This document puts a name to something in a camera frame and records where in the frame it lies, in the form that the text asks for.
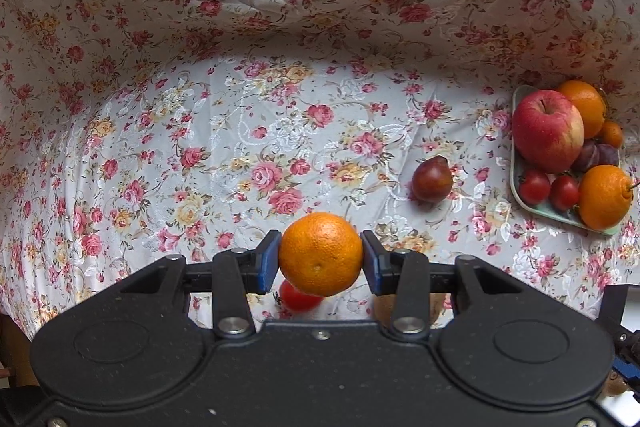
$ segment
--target small orange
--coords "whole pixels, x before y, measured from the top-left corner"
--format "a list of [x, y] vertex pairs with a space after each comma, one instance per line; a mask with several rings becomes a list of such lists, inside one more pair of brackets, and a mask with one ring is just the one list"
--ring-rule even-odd
[[584, 139], [596, 136], [607, 113], [607, 104], [598, 90], [582, 80], [568, 80], [560, 84], [558, 91], [578, 108], [584, 124]]
[[602, 129], [598, 133], [597, 137], [602, 143], [608, 143], [610, 146], [620, 149], [625, 136], [622, 134], [622, 129], [614, 121], [607, 120], [602, 124]]
[[284, 277], [308, 295], [329, 297], [358, 278], [362, 241], [349, 222], [327, 212], [313, 212], [282, 234], [278, 263]]
[[598, 165], [589, 169], [580, 182], [580, 218], [590, 229], [610, 229], [628, 213], [634, 187], [629, 176], [618, 167]]

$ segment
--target wooden surface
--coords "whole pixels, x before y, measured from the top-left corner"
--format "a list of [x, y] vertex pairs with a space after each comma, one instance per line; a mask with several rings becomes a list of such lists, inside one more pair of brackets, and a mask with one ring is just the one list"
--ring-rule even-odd
[[15, 373], [9, 378], [11, 386], [38, 384], [29, 363], [30, 347], [29, 339], [11, 318], [0, 315], [0, 360]]

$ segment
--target red apple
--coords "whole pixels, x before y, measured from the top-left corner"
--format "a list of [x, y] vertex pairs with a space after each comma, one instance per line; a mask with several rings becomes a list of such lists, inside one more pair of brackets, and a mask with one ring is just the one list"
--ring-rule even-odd
[[580, 112], [564, 94], [550, 89], [522, 99], [513, 113], [511, 130], [522, 157], [549, 174], [569, 170], [584, 143]]

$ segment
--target tomato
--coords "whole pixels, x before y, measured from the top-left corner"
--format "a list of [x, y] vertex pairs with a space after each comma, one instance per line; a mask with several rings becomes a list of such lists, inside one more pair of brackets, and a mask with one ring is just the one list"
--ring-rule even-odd
[[527, 169], [520, 177], [518, 194], [527, 204], [540, 204], [549, 196], [551, 183], [543, 171]]
[[549, 201], [551, 206], [558, 212], [566, 212], [573, 208], [574, 205], [578, 204], [579, 199], [580, 190], [578, 190], [578, 182], [574, 177], [568, 174], [558, 176], [551, 185]]
[[302, 293], [286, 279], [280, 285], [278, 293], [282, 299], [282, 305], [290, 312], [308, 312], [318, 306], [323, 299], [323, 297]]

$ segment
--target green plate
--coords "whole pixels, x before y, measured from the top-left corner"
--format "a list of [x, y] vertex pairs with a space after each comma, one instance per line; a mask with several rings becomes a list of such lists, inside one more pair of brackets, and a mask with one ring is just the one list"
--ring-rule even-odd
[[[535, 87], [532, 86], [520, 86], [513, 92], [513, 107], [511, 109], [511, 113], [518, 107], [520, 100], [522, 100], [528, 94], [537, 91]], [[578, 214], [572, 209], [566, 213], [560, 213], [556, 209], [551, 206], [549, 201], [543, 201], [542, 203], [536, 206], [529, 206], [527, 203], [520, 199], [518, 195], [518, 191], [516, 190], [518, 187], [518, 178], [524, 173], [527, 164], [524, 159], [518, 154], [516, 148], [513, 146], [513, 141], [511, 143], [511, 169], [509, 182], [511, 184], [511, 192], [513, 192], [513, 197], [516, 198], [516, 201], [520, 204], [522, 208], [528, 210], [532, 214], [538, 214], [539, 216], [548, 217], [548, 219], [554, 219], [555, 221], [561, 221], [562, 223], [566, 223], [568, 225], [574, 225], [574, 227], [580, 227], [581, 229], [590, 230], [591, 232], [601, 233], [602, 235], [614, 235], [620, 231], [620, 226], [616, 225], [607, 230], [593, 230], [587, 227], [583, 222], [581, 222]]]

